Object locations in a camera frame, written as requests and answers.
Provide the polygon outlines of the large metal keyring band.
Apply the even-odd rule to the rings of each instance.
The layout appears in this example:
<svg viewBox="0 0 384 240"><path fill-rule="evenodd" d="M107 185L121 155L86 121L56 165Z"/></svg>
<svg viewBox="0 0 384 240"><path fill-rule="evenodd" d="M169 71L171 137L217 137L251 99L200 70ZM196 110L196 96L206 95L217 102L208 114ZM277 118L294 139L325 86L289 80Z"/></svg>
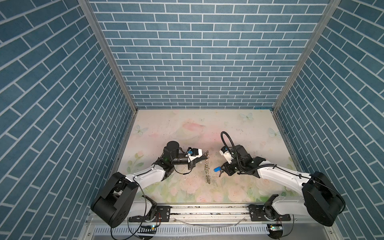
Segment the large metal keyring band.
<svg viewBox="0 0 384 240"><path fill-rule="evenodd" d="M209 151L206 151L204 153L204 157L206 157L205 159L205 175L206 175L206 181L208 184L211 183L211 177L210 177L210 173L209 173L209 170L210 170L210 165L209 165L209 157L210 157L210 154L209 154Z"/></svg>

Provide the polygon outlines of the blue tagged key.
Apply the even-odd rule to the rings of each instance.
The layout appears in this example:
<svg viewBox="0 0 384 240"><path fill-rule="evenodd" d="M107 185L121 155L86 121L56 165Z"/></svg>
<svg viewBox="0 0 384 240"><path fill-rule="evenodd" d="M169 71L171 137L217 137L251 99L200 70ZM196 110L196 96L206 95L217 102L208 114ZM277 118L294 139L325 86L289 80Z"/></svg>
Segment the blue tagged key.
<svg viewBox="0 0 384 240"><path fill-rule="evenodd" d="M221 167L217 167L217 168L214 169L214 172L218 173L219 174L219 178L220 178L224 171L223 171L223 169Z"/></svg>

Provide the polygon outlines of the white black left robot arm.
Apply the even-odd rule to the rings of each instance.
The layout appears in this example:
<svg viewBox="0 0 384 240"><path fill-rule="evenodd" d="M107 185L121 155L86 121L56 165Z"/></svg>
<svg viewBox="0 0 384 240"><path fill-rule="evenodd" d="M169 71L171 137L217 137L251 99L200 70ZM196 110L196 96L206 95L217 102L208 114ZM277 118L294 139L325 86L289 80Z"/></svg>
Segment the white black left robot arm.
<svg viewBox="0 0 384 240"><path fill-rule="evenodd" d="M208 158L208 151L191 147L183 151L178 142L168 142L162 155L149 168L128 175L112 174L93 200L91 211L111 228L126 219L151 221L157 215L158 204L143 193L144 188L166 180L176 171L176 165L186 165L191 172L197 163ZM136 201L138 191L142 198Z"/></svg>

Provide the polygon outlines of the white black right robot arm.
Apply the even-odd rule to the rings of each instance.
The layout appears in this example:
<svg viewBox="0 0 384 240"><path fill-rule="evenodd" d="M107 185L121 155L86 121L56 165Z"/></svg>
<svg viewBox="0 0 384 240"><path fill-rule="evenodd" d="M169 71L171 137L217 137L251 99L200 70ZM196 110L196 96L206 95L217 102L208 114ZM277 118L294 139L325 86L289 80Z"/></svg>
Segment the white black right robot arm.
<svg viewBox="0 0 384 240"><path fill-rule="evenodd" d="M216 170L228 176L252 176L268 180L297 193L296 196L271 195L262 207L265 218L275 221L283 216L309 216L319 224L331 227L346 208L346 201L321 172L312 174L280 167L262 157L251 157L242 145L226 143L230 135L221 132L224 146L220 154L225 163Z"/></svg>

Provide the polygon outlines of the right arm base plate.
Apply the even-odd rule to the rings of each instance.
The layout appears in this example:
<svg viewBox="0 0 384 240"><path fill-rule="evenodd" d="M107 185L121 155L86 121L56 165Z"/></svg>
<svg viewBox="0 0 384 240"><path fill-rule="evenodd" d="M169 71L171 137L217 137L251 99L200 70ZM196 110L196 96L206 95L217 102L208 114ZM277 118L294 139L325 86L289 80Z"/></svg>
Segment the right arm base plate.
<svg viewBox="0 0 384 240"><path fill-rule="evenodd" d="M271 208L266 208L264 205L255 205L251 204L247 206L252 222L273 222L273 221L282 221L289 222L291 221L290 215L279 215L275 210Z"/></svg>

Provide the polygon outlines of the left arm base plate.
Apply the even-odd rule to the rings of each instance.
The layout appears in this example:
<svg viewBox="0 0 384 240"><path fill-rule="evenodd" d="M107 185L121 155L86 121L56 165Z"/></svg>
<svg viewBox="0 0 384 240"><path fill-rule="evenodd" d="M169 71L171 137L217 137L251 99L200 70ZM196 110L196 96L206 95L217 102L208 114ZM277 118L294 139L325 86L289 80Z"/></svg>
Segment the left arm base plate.
<svg viewBox="0 0 384 240"><path fill-rule="evenodd" d="M170 206L156 206L151 207L148 213L143 217L139 214L134 214L129 217L130 223L141 223L141 222L169 222L171 214Z"/></svg>

